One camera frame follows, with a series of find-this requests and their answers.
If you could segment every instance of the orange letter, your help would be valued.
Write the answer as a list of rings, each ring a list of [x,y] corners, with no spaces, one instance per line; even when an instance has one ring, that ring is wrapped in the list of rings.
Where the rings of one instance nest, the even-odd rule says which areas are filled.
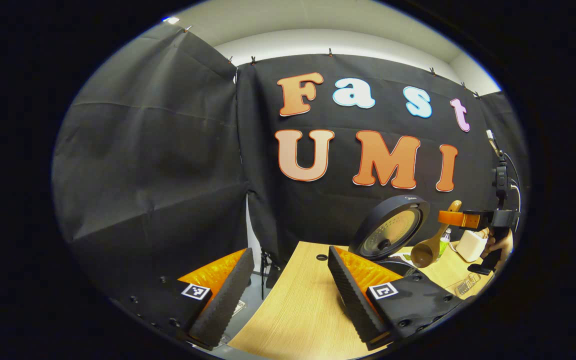
[[[417,186],[415,161],[417,149],[421,145],[418,138],[402,136],[397,141],[394,150],[388,153],[384,137],[379,132],[362,130],[357,132],[356,137],[361,141],[361,164],[359,164],[359,173],[352,178],[353,183],[367,187],[375,184],[374,165],[382,186],[388,183],[395,169],[397,169],[397,174],[391,182],[393,187],[414,189]]]
[[[312,182],[326,174],[330,139],[335,137],[331,130],[312,130],[308,136],[315,141],[315,161],[310,168],[297,164],[297,141],[302,138],[299,130],[279,130],[274,137],[279,141],[279,169],[292,180]]]
[[[283,107],[279,110],[279,115],[295,116],[311,111],[311,106],[304,104],[302,96],[306,96],[308,100],[314,100],[317,96],[317,90],[313,83],[321,84],[323,82],[324,77],[318,72],[286,77],[277,81],[277,85],[281,85],[283,90]]]
[[[441,176],[435,186],[438,191],[451,192],[455,188],[453,184],[453,175],[455,175],[455,158],[457,157],[457,148],[452,145],[439,146],[441,151]]]

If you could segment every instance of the pink letter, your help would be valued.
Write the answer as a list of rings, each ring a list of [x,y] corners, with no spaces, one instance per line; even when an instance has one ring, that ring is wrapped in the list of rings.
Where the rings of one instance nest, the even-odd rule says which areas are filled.
[[[466,133],[470,132],[471,125],[466,122],[466,116],[464,116],[464,114],[466,114],[468,111],[466,111],[466,108],[462,105],[462,102],[459,101],[459,98],[450,100],[450,106],[454,108],[454,114],[457,116],[457,124],[461,130],[464,130]]]

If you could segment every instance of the human hand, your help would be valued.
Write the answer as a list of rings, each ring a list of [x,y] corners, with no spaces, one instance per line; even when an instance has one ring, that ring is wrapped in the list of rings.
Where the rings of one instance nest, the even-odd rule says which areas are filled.
[[[488,235],[486,246],[481,253],[482,259],[485,259],[489,253],[501,249],[501,256],[499,257],[499,261],[494,266],[494,268],[498,269],[501,265],[503,265],[504,262],[506,262],[506,259],[508,259],[508,256],[513,251],[513,231],[508,230],[508,235],[506,235],[506,237],[500,241],[497,241],[494,238],[494,231],[492,228],[485,228],[484,230],[479,231],[477,235],[483,239],[485,239],[485,236]]]

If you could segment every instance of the white wall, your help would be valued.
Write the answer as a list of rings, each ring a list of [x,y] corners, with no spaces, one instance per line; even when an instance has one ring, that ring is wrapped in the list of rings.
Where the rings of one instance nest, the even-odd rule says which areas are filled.
[[[214,47],[235,66],[289,55],[333,54],[361,55],[407,64],[435,73],[459,84],[462,80],[445,61],[414,47],[379,36],[331,29],[295,29],[266,32],[222,43]]]
[[[501,90],[487,71],[465,52],[457,55],[450,62],[450,66],[464,82],[466,88],[476,91],[479,95],[486,95]]]

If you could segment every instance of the bottle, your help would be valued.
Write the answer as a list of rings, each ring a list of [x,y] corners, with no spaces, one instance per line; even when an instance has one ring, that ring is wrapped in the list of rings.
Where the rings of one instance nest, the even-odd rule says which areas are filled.
[[[446,231],[441,235],[441,239],[439,239],[439,256],[437,256],[437,260],[442,257],[444,250],[446,250],[448,243],[450,243],[450,233],[450,228],[446,228]]]

